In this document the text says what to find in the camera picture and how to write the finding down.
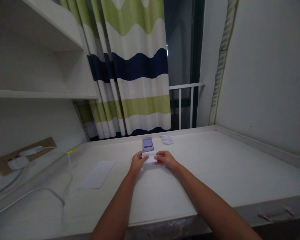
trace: person's left hand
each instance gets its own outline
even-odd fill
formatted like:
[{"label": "person's left hand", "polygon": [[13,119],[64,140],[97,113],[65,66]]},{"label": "person's left hand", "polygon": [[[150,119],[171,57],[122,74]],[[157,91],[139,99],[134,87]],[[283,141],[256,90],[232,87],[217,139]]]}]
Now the person's left hand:
[{"label": "person's left hand", "polygon": [[146,151],[139,151],[132,157],[129,173],[133,176],[137,176],[137,174],[140,172],[140,169],[142,168],[144,161],[149,158],[149,155],[142,158],[143,152]]}]

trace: white cable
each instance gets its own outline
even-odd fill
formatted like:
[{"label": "white cable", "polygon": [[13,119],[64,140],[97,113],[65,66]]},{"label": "white cable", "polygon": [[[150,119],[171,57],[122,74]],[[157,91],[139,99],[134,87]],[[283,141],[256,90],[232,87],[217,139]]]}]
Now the white cable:
[{"label": "white cable", "polygon": [[17,200],[15,200],[13,203],[9,204],[8,206],[6,206],[4,209],[2,209],[0,211],[0,214],[2,212],[4,212],[5,210],[7,210],[8,208],[10,208],[11,206],[13,206],[14,204],[16,204],[17,202],[19,202],[21,199],[25,198],[26,196],[28,196],[29,194],[38,191],[38,190],[48,190],[49,192],[51,192],[56,198],[58,198],[60,200],[60,202],[62,203],[62,206],[64,206],[65,202],[64,200],[55,192],[53,191],[51,188],[36,188],[28,193],[26,193],[25,195],[23,195],[22,197],[18,198]]},{"label": "white cable", "polygon": [[18,198],[18,199],[17,199],[16,201],[14,201],[13,203],[11,203],[11,204],[9,204],[8,206],[6,206],[4,209],[2,209],[2,210],[0,211],[0,214],[1,214],[2,212],[4,212],[5,210],[7,210],[8,208],[10,208],[11,206],[13,206],[14,204],[16,204],[17,202],[19,202],[19,201],[20,201],[21,199],[23,199],[24,197],[26,197],[26,196],[28,196],[29,194],[31,194],[31,193],[33,193],[33,192],[35,192],[35,191],[38,191],[38,190],[48,190],[48,191],[50,191],[55,197],[57,197],[57,198],[62,202],[62,206],[64,206],[64,205],[65,205],[64,199],[65,199],[65,196],[67,195],[68,187],[69,187],[69,185],[70,185],[71,178],[72,178],[72,164],[71,164],[71,160],[70,160],[70,155],[69,155],[67,152],[65,152],[65,153],[68,155],[68,161],[69,161],[69,166],[70,166],[70,174],[69,174],[69,177],[68,177],[67,185],[66,185],[66,187],[65,187],[65,189],[64,189],[64,192],[63,192],[63,197],[60,197],[60,196],[59,196],[55,191],[53,191],[51,188],[45,188],[45,187],[43,187],[43,188],[36,188],[36,189],[34,189],[34,190],[32,190],[32,191],[26,193],[26,194],[23,195],[22,197]]},{"label": "white cable", "polygon": [[62,198],[65,199],[66,198],[66,195],[67,195],[67,192],[68,192],[68,188],[69,188],[69,185],[70,185],[70,182],[71,182],[71,178],[72,178],[72,164],[71,164],[71,160],[70,160],[70,154],[68,154],[67,152],[65,152],[66,155],[68,155],[68,161],[69,161],[69,166],[70,166],[70,173],[69,173],[69,177],[68,177],[68,180],[67,180],[67,185],[63,191],[63,195],[62,195]]},{"label": "white cable", "polygon": [[4,190],[8,189],[12,184],[14,184],[19,179],[19,177],[22,175],[23,170],[24,169],[21,168],[19,170],[19,173],[15,176],[15,178],[11,182],[9,182],[6,186],[4,186],[3,188],[0,189],[0,193],[2,193]]}]

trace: person's right hand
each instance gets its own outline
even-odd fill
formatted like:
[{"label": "person's right hand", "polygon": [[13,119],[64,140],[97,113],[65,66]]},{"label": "person's right hand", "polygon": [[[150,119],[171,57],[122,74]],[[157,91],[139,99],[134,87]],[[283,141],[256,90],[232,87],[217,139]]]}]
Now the person's right hand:
[{"label": "person's right hand", "polygon": [[157,156],[155,156],[154,159],[157,160],[155,164],[164,163],[167,167],[171,168],[173,171],[175,171],[176,167],[179,164],[169,151],[157,152]]}]

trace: drawer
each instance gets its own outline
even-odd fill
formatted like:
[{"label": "drawer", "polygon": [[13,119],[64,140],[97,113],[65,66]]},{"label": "drawer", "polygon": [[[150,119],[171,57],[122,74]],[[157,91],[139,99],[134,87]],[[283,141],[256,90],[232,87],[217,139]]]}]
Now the drawer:
[{"label": "drawer", "polygon": [[[300,196],[239,206],[234,208],[237,213],[252,226],[271,223],[259,214],[269,219],[283,221],[300,218]],[[209,233],[211,230],[200,216],[191,216],[175,220],[162,221],[128,228],[127,239],[175,239]]]}]

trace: phone screen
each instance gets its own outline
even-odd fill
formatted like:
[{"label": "phone screen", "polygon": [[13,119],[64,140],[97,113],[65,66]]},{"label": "phone screen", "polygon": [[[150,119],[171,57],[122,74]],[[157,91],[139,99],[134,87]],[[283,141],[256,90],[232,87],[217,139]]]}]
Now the phone screen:
[{"label": "phone screen", "polygon": [[144,151],[153,150],[152,138],[143,139],[143,150]]}]

